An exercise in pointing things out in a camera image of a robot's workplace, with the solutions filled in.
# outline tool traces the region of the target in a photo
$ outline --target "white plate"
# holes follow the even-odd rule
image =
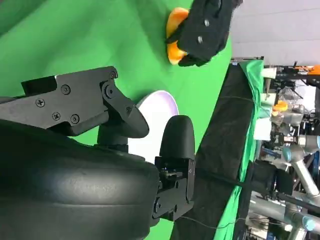
[[[137,105],[150,132],[144,138],[129,138],[129,153],[145,158],[149,163],[155,163],[155,157],[159,156],[161,140],[168,120],[179,114],[174,97],[163,90],[155,91],[144,97]]]

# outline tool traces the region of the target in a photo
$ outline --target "green table surface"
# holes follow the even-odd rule
[[[231,58],[231,46],[202,67],[170,65],[165,26],[175,7],[191,0],[0,0],[0,96],[23,94],[20,82],[114,66],[116,85],[138,102],[166,90],[192,119],[198,148]],[[96,143],[98,129],[76,139]],[[148,240],[170,238],[161,220]]]

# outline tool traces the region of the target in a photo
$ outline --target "green backdrop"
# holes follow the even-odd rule
[[[0,96],[23,94],[20,82],[114,66],[116,85],[135,102],[166,90],[188,115],[198,148],[231,58],[230,43],[202,67],[167,60],[165,26],[175,7],[192,0],[0,0]],[[76,139],[92,145],[93,129]],[[161,220],[148,240],[170,238],[172,222]]]

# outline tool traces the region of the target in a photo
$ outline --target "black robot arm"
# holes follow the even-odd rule
[[[0,98],[2,240],[140,240],[193,207],[191,120],[170,119],[155,165],[128,154],[149,127],[117,77],[114,67],[52,76]],[[95,146],[66,137],[96,126]]]

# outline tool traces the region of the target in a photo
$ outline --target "white wall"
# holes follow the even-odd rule
[[[244,0],[231,24],[233,57],[320,64],[320,0]]]

